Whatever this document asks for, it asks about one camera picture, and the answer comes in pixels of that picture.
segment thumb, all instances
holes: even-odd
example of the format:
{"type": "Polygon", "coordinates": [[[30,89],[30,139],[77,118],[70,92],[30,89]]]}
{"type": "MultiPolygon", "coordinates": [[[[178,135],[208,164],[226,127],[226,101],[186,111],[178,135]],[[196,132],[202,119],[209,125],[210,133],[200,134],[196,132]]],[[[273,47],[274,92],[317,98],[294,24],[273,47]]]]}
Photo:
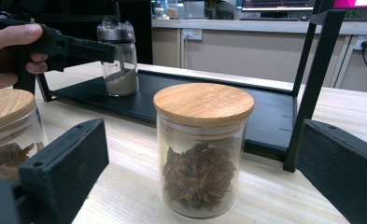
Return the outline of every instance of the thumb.
{"type": "Polygon", "coordinates": [[[12,45],[26,45],[35,42],[43,34],[37,24],[8,26],[0,30],[0,49],[12,45]]]}

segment screen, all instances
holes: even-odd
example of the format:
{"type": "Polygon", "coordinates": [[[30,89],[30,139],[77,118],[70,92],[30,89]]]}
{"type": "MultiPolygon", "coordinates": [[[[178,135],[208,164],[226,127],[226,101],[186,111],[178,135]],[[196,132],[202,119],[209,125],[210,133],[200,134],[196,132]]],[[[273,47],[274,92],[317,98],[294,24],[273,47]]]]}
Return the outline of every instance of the screen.
{"type": "Polygon", "coordinates": [[[335,0],[334,8],[360,9],[367,8],[367,0],[335,0]]]}
{"type": "Polygon", "coordinates": [[[314,0],[243,0],[243,11],[310,11],[314,0]]]}

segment powder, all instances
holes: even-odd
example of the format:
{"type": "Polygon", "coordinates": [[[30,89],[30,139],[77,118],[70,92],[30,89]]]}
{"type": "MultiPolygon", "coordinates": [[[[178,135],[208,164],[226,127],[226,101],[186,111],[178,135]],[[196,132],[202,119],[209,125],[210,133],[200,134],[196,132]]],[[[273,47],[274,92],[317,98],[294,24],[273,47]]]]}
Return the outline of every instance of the powder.
{"type": "Polygon", "coordinates": [[[105,78],[107,92],[113,96],[125,96],[139,90],[135,70],[124,69],[105,78]]]}

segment black tray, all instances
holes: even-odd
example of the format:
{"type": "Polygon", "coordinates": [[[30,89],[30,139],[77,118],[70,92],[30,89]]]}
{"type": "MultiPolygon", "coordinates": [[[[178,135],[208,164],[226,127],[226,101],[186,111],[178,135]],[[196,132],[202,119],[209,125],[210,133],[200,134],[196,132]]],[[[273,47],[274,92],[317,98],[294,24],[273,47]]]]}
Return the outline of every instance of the black tray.
{"type": "Polygon", "coordinates": [[[166,87],[190,82],[234,86],[248,92],[255,100],[255,108],[247,121],[245,152],[280,161],[286,157],[297,105],[296,97],[289,95],[288,91],[148,71],[139,71],[138,78],[139,92],[127,97],[109,96],[102,77],[51,91],[49,94],[91,110],[155,124],[153,97],[166,87]]]}

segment bamboo lid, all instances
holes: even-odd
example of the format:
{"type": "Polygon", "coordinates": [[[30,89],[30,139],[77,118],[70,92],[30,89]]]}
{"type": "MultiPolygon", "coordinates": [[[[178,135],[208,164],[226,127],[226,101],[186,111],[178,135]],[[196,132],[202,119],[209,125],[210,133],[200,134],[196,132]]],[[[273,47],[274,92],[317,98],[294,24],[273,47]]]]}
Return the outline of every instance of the bamboo lid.
{"type": "Polygon", "coordinates": [[[0,90],[0,127],[27,115],[35,108],[35,97],[29,91],[0,90]]]}
{"type": "Polygon", "coordinates": [[[173,122],[212,127],[246,119],[254,108],[253,98],[234,87],[191,83],[163,89],[154,96],[156,110],[173,122]]]}

